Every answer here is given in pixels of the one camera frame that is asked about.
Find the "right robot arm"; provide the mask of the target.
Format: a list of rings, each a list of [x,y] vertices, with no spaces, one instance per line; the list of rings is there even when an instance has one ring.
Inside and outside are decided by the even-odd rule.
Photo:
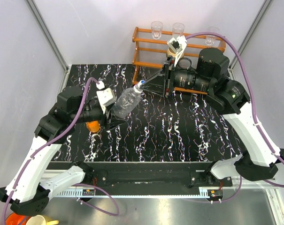
[[[229,78],[229,59],[217,48],[199,53],[197,67],[183,68],[169,56],[161,70],[142,81],[142,90],[168,96],[175,88],[205,95],[209,105],[237,132],[246,151],[224,161],[213,162],[206,170],[205,182],[215,186],[226,177],[241,176],[249,181],[274,178],[278,163],[284,163],[284,149],[277,147],[253,112],[252,98],[244,86]]]

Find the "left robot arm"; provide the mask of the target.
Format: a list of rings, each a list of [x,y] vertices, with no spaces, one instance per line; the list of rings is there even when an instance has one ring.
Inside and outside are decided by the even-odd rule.
[[[36,130],[31,148],[14,179],[0,187],[0,201],[22,216],[36,216],[49,201],[75,184],[93,184],[94,169],[86,163],[74,162],[63,173],[42,181],[42,175],[51,159],[67,137],[74,132],[76,123],[99,122],[101,127],[111,128],[110,108],[116,96],[110,88],[98,86],[97,98],[86,101],[88,89],[66,87],[44,116]]]

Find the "orange juice bottle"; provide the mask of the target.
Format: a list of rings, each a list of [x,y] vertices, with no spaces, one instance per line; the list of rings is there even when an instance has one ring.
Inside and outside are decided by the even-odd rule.
[[[97,133],[100,130],[100,124],[98,121],[86,122],[86,127],[91,133]]]

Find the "clear plastic bottle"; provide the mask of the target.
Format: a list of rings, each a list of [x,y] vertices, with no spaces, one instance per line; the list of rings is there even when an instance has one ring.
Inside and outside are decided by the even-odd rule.
[[[125,117],[139,104],[142,92],[139,83],[131,88],[127,88],[112,107],[114,116],[125,119]]]

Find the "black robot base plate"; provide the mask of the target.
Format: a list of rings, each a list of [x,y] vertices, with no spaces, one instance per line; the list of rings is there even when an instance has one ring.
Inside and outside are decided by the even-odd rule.
[[[231,178],[208,178],[207,162],[90,162],[91,183],[114,197],[206,197],[205,189],[232,187]]]

